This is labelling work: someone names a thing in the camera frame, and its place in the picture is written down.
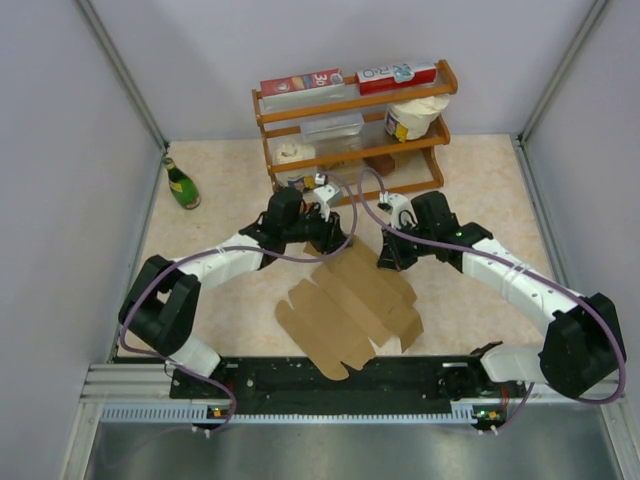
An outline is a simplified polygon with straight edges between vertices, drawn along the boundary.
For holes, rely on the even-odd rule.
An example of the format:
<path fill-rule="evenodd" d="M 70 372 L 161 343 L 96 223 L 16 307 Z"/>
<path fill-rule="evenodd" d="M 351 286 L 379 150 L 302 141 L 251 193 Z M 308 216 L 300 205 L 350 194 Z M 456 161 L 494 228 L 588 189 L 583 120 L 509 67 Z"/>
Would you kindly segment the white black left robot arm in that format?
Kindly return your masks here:
<path fill-rule="evenodd" d="M 271 196 L 267 209 L 250 225 L 220 245 L 178 260 L 148 258 L 130 288 L 118 315 L 123 333 L 130 331 L 151 351 L 192 374 L 192 384 L 205 396 L 226 387 L 221 357 L 193 333 L 201 293 L 277 259 L 291 244 L 309 243 L 321 258 L 350 245 L 332 207 L 343 198 L 334 183 L 317 187 L 307 204 L 303 194 L 286 187 Z"/>

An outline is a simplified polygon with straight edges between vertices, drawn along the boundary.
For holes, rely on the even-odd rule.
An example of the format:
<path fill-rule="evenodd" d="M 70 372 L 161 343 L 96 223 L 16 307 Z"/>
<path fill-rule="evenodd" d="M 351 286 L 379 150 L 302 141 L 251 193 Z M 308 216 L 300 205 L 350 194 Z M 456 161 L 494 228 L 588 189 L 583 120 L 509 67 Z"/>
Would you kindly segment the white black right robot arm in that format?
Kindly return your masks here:
<path fill-rule="evenodd" d="M 540 344 L 494 342 L 475 351 L 479 363 L 467 370 L 469 388 L 487 396 L 503 382 L 544 383 L 559 394 L 583 399 L 613 372 L 626 384 L 626 353 L 614 303 L 601 293 L 590 297 L 563 287 L 521 262 L 481 225 L 460 224 L 444 194 L 433 191 L 408 199 L 383 191 L 379 208 L 390 222 L 382 227 L 381 268 L 403 271 L 434 256 L 498 293 L 518 309 L 543 337 Z"/>

